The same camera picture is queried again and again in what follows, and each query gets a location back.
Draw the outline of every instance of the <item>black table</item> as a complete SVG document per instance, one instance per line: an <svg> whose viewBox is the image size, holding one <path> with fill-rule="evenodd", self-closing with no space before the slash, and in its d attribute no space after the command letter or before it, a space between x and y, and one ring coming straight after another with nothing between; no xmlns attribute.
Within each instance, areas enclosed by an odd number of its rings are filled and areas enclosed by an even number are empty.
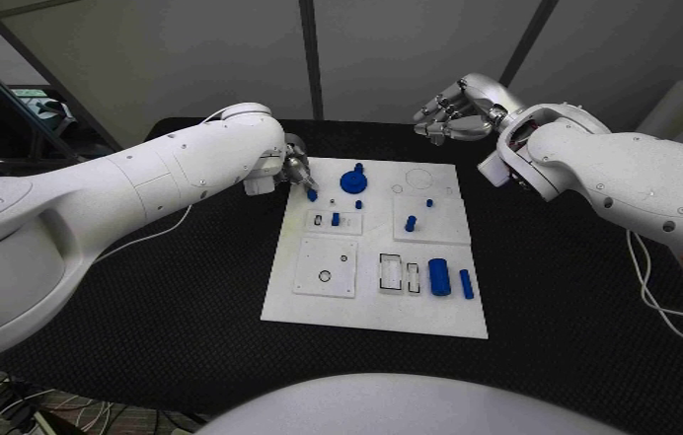
<svg viewBox="0 0 683 435"><path fill-rule="evenodd" d="M151 136L196 121L167 119ZM493 188L475 168L493 138L436 147L408 125L281 122L312 156L456 164L489 339L261 322L288 185L257 197L235 186L177 230L92 267L0 369L89 398L196 412L333 374L426 374L530 395L628 432L680 434L683 339L639 301L623 230L583 198L566 192L544 203L515 185ZM660 303L683 306L677 263L648 247Z"/></svg>

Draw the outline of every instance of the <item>white board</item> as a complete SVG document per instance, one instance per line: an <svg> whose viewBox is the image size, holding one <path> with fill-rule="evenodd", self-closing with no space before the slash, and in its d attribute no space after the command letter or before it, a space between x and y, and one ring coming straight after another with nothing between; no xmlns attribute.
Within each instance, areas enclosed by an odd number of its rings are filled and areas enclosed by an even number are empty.
<svg viewBox="0 0 683 435"><path fill-rule="evenodd" d="M339 180L356 162L364 166L368 185L359 194L348 194ZM319 197L312 202L303 187L291 186L260 318L273 322L488 338L454 166L310 158L310 168L320 185ZM362 201L359 210L356 200ZM359 221L353 225L359 234L330 231L335 227L327 221L333 213L352 217L355 223ZM408 238L400 226L404 214L414 215L418 223ZM312 225L316 215L323 217L319 229ZM394 240L394 222L401 241ZM379 292L381 254L400 256L401 291ZM447 262L447 296L431 294L428 261L433 258ZM348 269L351 259L355 273ZM415 278L408 275L408 263L418 269L417 295L408 292L408 277L413 281ZM462 293L460 269L469 272L470 300ZM306 293L296 289L301 282L310 286Z"/></svg>

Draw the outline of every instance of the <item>blue part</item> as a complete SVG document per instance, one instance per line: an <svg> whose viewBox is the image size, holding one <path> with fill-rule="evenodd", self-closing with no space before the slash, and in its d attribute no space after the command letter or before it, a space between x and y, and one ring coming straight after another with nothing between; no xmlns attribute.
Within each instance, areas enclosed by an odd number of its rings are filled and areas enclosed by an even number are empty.
<svg viewBox="0 0 683 435"><path fill-rule="evenodd" d="M437 296L450 295L450 278L444 259L430 260L431 293Z"/></svg>
<svg viewBox="0 0 683 435"><path fill-rule="evenodd" d="M465 299L473 299L473 290L472 290L472 282L469 280L469 272L466 269L459 271L459 280L462 281L462 293L465 294Z"/></svg>
<svg viewBox="0 0 683 435"><path fill-rule="evenodd" d="M413 231L415 231L415 223L417 223L417 218L413 215L410 215L408 221L405 223L405 231L408 233L413 233Z"/></svg>
<svg viewBox="0 0 683 435"><path fill-rule="evenodd" d="M352 171L348 171L339 180L340 189L346 193L361 193L366 188L366 177L362 174L362 164L358 162Z"/></svg>

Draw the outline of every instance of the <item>robotic hand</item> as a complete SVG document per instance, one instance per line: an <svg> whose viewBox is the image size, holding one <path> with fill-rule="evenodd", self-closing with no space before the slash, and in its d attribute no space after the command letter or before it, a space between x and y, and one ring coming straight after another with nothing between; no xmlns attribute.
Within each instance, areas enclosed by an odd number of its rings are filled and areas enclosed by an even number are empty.
<svg viewBox="0 0 683 435"><path fill-rule="evenodd" d="M301 140L254 103L101 159L0 178L0 351L47 323L111 244L239 181L247 195L281 181L317 188Z"/></svg>
<svg viewBox="0 0 683 435"><path fill-rule="evenodd" d="M414 115L415 132L478 140L495 130L496 150L478 169L512 179L550 201L577 191L608 221L671 248L683 265L683 144L610 130L580 107L527 107L505 87L470 73Z"/></svg>

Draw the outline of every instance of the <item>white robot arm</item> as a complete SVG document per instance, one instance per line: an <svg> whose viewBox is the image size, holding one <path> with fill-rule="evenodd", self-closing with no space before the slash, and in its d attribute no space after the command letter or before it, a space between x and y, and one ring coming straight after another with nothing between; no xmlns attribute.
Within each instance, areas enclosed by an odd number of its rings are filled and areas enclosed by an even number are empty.
<svg viewBox="0 0 683 435"><path fill-rule="evenodd" d="M610 133L580 107L527 108L476 73L436 96L414 120L415 132L437 145L444 137L476 140L495 130L496 150L478 166L489 182L499 186L512 179L545 201L577 191L597 215L668 246L683 265L683 144Z"/></svg>
<svg viewBox="0 0 683 435"><path fill-rule="evenodd" d="M303 143L270 109L239 104L206 121L101 159L0 178L0 351L49 321L109 245L137 228L244 181L316 188Z"/></svg>

